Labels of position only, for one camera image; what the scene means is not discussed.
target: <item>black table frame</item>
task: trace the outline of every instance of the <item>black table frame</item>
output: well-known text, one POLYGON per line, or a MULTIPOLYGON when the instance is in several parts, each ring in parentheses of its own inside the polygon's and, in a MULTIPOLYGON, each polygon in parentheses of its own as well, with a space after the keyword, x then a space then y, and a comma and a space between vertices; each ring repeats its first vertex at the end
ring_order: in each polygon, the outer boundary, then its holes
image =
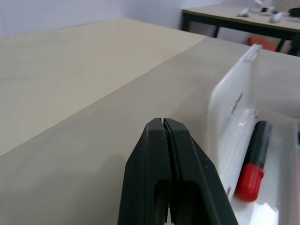
POLYGON ((189 31, 190 22, 205 23, 208 25, 216 26, 213 33, 214 38, 218 37, 218 33, 221 27, 245 31, 248 33, 265 35, 273 38, 279 38, 281 39, 281 41, 276 48, 276 52, 279 52, 281 50, 286 40, 292 40, 295 35, 300 34, 299 32, 282 30, 276 27, 272 28, 272 27, 261 26, 258 23, 251 23, 251 24, 242 23, 238 21, 225 20, 222 18, 191 14, 184 11, 181 29, 184 31, 189 31))

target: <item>red marker cap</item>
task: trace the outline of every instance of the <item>red marker cap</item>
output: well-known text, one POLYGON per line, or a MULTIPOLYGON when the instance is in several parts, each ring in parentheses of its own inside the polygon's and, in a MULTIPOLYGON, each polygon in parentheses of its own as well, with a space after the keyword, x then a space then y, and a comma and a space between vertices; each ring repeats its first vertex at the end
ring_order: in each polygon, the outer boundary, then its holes
POLYGON ((237 195, 241 200, 252 202, 257 199, 263 176, 263 169, 254 164, 243 167, 237 185, 237 195))

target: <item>marker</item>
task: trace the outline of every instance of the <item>marker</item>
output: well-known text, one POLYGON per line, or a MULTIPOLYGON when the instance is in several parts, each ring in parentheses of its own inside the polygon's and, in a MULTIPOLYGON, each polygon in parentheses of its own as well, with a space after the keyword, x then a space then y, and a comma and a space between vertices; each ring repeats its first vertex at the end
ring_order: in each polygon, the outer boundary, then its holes
POLYGON ((271 131, 272 125, 266 121, 259 121, 253 130, 236 189, 244 201, 252 202, 258 197, 271 131))

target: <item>table surface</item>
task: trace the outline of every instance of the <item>table surface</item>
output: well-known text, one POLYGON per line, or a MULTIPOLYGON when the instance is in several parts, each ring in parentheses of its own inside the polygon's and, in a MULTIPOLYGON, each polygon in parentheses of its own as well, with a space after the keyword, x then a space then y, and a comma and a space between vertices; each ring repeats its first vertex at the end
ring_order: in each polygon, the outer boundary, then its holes
POLYGON ((204 38, 129 18, 0 38, 0 156, 204 38))
MULTIPOLYGON (((117 224, 125 163, 153 118, 183 122, 201 146, 200 103, 249 47, 180 33, 192 47, 173 50, 174 57, 0 157, 2 225, 117 224)), ((163 51, 171 51, 165 44, 163 51)), ((298 57, 262 51, 261 70, 257 93, 292 89, 279 101, 299 102, 300 81, 284 89, 287 76, 299 75, 298 57)))
POLYGON ((228 3, 217 4, 206 7, 196 7, 184 9, 184 13, 202 15, 208 17, 219 18, 228 21, 253 24, 257 26, 270 27, 279 30, 289 30, 293 32, 300 32, 300 19, 292 18, 285 15, 281 22, 270 23, 269 16, 262 16, 259 14, 259 8, 251 8, 250 17, 237 17, 236 15, 245 7, 232 5, 228 3))

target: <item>white plastic container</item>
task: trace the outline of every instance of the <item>white plastic container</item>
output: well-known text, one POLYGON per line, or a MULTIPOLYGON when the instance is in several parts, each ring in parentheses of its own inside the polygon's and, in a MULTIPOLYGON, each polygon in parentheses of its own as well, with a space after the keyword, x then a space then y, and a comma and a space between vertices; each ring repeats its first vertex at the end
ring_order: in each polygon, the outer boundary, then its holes
POLYGON ((300 224, 299 121, 258 108, 254 80, 261 47, 250 48, 211 93, 206 118, 206 145, 240 225, 300 224), (273 125, 265 176, 255 202, 234 196, 256 122, 273 125))

